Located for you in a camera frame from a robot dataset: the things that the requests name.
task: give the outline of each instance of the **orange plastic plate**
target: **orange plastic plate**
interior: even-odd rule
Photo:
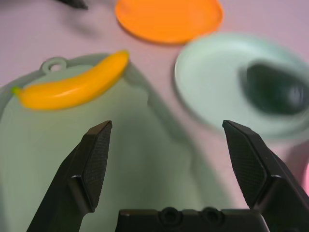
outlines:
[[[216,31],[223,19],[217,0],[119,0],[115,14],[133,35],[164,44]]]

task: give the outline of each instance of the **pink table surface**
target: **pink table surface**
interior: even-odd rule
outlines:
[[[309,59],[309,1],[221,0],[220,31],[252,32]],[[225,138],[194,120],[172,90],[172,68],[180,46],[159,46],[124,33],[113,14],[114,0],[93,0],[78,12],[53,0],[0,1],[0,85],[39,68],[50,57],[74,58],[128,49],[166,105],[204,151],[235,207],[246,207],[231,167]],[[308,162],[307,143],[273,145],[299,181]]]

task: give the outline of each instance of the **plastic toy food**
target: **plastic toy food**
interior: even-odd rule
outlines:
[[[14,87],[12,91],[24,107],[32,110],[71,108],[89,102],[108,90],[119,80],[128,63],[129,53],[120,51],[80,75],[25,89]]]
[[[223,19],[218,0],[119,0],[115,14],[132,34],[165,44],[216,31]]]

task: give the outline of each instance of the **banana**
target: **banana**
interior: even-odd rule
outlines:
[[[112,87],[129,63],[129,53],[114,53],[90,70],[50,83],[14,87],[12,92],[25,108],[51,111],[75,107],[91,101]]]

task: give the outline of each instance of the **mint green plate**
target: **mint green plate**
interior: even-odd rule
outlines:
[[[309,83],[308,65],[279,45],[247,34],[214,33],[191,42],[179,54],[177,91],[191,112],[218,131],[223,132],[222,121],[228,119],[264,139],[308,138],[308,110],[296,116],[270,116],[245,98],[238,73],[257,60],[288,66]]]
[[[114,232],[120,209],[232,207],[212,168],[132,64],[105,94],[68,110],[26,110],[10,92],[74,76],[104,57],[53,58],[0,89],[1,232],[27,230],[61,162],[106,120],[113,129],[103,189],[80,232]],[[53,64],[61,70],[51,72]]]

